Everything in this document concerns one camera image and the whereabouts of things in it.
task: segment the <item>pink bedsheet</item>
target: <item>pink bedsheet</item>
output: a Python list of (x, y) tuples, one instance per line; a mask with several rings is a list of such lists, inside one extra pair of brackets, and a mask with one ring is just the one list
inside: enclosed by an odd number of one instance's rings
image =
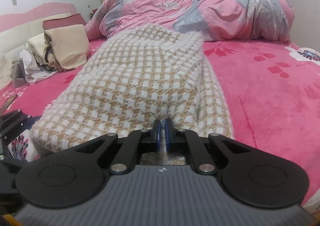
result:
[[(91, 41), (89, 55), (104, 41)], [(230, 40), (206, 42), (204, 53), (223, 89), (236, 140), (303, 167), (310, 178), (305, 204), (320, 188), (320, 66), (298, 62), (285, 47)], [(18, 89), (9, 85), (0, 91), (0, 104), (18, 94), (8, 111), (42, 115), (79, 70)]]
[[(106, 39), (90, 41), (87, 58), (92, 56), (105, 41)], [(9, 84), (0, 90), (0, 106), (2, 106), (9, 97), (17, 94), (18, 98), (9, 106), (6, 112), (20, 108), (26, 114), (41, 116), (44, 110), (50, 107), (52, 101), (68, 87), (69, 83), (80, 70), (81, 67), (68, 72), (60, 72), (39, 83), (24, 85), (17, 89), (15, 89), (12, 84)]]

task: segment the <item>comforter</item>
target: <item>comforter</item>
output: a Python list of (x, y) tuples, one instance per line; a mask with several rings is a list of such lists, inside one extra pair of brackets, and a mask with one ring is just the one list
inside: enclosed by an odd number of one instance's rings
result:
[(110, 38), (148, 23), (186, 33), (201, 31), (206, 41), (289, 40), (294, 11), (284, 0), (105, 0), (86, 25), (89, 40)]

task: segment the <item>checkered sweater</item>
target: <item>checkered sweater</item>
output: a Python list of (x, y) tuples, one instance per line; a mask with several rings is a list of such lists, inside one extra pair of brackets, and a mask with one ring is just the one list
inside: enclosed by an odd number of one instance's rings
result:
[(201, 136), (231, 136), (227, 107), (201, 33), (149, 24), (115, 35), (88, 60), (33, 126), (31, 137), (51, 151), (113, 132), (151, 128), (172, 118)]

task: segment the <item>headboard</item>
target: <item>headboard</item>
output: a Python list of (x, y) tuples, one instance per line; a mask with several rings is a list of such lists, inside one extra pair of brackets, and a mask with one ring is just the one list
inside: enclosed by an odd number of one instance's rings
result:
[(26, 13), (0, 16), (0, 88), (10, 81), (11, 61), (17, 59), (25, 42), (44, 32), (44, 20), (77, 13), (73, 4), (53, 2)]

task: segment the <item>brown and white houndstooth fabric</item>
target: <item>brown and white houndstooth fabric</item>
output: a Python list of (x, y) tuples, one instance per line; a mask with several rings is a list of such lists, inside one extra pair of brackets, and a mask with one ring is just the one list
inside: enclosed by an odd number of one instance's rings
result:
[(32, 138), (59, 151), (109, 132), (127, 136), (169, 117), (200, 136), (231, 137), (227, 106), (202, 45), (201, 33), (153, 24), (119, 33), (33, 126)]

